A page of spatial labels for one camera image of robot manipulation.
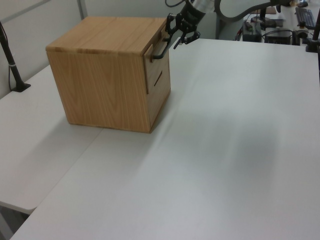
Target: floor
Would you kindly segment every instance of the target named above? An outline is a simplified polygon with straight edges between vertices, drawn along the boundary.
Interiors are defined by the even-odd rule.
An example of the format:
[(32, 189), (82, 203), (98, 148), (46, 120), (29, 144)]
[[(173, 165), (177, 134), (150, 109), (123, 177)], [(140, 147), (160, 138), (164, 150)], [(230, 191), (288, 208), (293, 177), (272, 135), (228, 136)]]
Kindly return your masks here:
[(9, 240), (29, 215), (0, 206), (0, 240)]

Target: desk lamp arm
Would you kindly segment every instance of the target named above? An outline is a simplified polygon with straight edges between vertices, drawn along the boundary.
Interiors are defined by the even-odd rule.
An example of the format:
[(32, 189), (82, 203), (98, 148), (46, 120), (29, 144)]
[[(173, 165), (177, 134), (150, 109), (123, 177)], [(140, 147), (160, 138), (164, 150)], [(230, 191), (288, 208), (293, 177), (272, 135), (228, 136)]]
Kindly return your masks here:
[(12, 71), (12, 74), (13, 74), (15, 82), (16, 82), (16, 86), (15, 86), (15, 88), (12, 89), (12, 91), (21, 93), (24, 90), (26, 90), (27, 88), (29, 88), (31, 85), (24, 83), (20, 77), (20, 74), (19, 74), (18, 68), (16, 66), (14, 57), (12, 56), (12, 53), (9, 48), (9, 43), (8, 43), (7, 36), (5, 34), (5, 29), (2, 26), (1, 22), (0, 22), (0, 43), (1, 43), (5, 57), (8, 61), (9, 67)]

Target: computer equipment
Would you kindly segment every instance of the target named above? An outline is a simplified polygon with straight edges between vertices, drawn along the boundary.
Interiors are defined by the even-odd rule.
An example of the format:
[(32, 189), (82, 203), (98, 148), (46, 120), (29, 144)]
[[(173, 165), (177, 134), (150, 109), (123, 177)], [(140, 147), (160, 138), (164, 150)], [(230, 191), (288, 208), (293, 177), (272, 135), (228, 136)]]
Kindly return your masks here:
[(291, 34), (287, 28), (267, 28), (265, 30), (264, 42), (267, 44), (290, 45)]
[(306, 1), (303, 1), (303, 2), (300, 2), (297, 6), (298, 8), (305, 8), (305, 7), (308, 7), (308, 2)]
[(296, 7), (295, 14), (299, 24), (301, 22), (305, 22), (305, 27), (307, 29), (310, 29), (310, 30), (315, 29), (316, 21), (310, 9)]
[(242, 40), (244, 42), (261, 43), (262, 39), (260, 23), (244, 22), (242, 25)]

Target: wood grain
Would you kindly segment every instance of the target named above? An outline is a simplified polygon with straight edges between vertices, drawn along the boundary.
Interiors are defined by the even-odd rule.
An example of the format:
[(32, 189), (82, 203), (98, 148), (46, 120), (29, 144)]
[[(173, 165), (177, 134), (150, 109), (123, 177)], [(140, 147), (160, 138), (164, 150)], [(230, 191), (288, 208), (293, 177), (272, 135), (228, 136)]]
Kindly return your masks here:
[(145, 79), (148, 89), (147, 103), (151, 126), (155, 123), (163, 102), (165, 102), (171, 90), (169, 51), (162, 59), (154, 59), (153, 61), (151, 58), (152, 54), (157, 54), (157, 52), (154, 51), (153, 45), (150, 46), (143, 56)]
[(69, 123), (150, 131), (141, 57), (64, 52), (47, 55)]
[(87, 17), (46, 47), (70, 124), (150, 133), (171, 88), (169, 53), (151, 61), (164, 24)]
[(142, 56), (166, 24), (165, 18), (86, 17), (46, 47), (47, 52)]

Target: keyboard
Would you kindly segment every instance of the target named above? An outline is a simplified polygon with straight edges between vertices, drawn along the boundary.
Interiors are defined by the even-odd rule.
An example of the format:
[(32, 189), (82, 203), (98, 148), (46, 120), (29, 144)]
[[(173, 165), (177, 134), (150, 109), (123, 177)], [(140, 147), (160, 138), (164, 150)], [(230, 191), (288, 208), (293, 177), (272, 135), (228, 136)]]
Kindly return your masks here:
[(298, 19), (298, 23), (305, 22), (305, 27), (310, 30), (314, 30), (316, 27), (315, 18), (310, 9), (305, 9), (302, 7), (295, 8), (296, 18)]

